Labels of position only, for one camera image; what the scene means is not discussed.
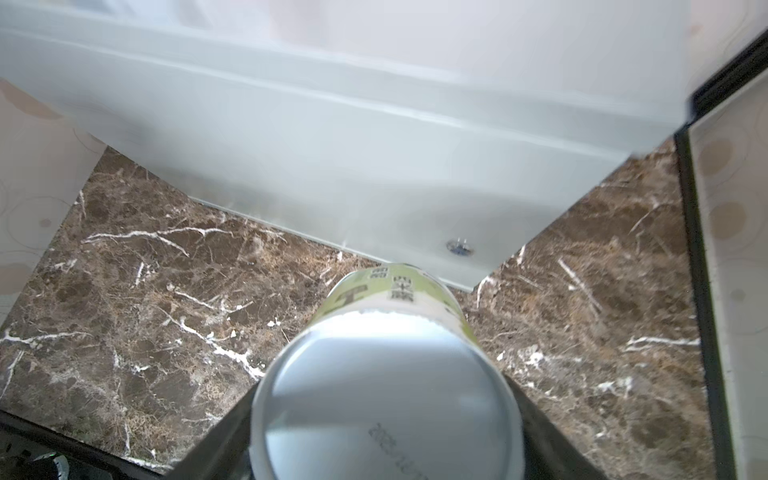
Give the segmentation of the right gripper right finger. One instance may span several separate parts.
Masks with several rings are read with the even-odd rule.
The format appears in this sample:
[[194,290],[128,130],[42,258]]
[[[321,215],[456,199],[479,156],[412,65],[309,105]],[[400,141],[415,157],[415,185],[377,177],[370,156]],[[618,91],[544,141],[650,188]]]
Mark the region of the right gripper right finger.
[[525,479],[608,480],[511,377],[507,376],[506,382],[518,404],[523,423]]

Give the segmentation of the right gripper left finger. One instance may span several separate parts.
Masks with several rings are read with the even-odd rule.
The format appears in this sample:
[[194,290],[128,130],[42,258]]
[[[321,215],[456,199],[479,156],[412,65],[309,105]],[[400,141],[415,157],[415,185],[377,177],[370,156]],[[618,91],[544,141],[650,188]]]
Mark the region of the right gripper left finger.
[[254,479],[248,448],[254,385],[165,479]]

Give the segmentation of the green yellow label can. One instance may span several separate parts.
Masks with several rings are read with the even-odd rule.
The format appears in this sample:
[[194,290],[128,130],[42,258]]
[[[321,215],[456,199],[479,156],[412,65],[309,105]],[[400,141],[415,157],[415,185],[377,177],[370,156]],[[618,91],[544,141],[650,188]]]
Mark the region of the green yellow label can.
[[384,264],[337,283],[254,395],[258,479],[520,479],[518,404],[453,294]]

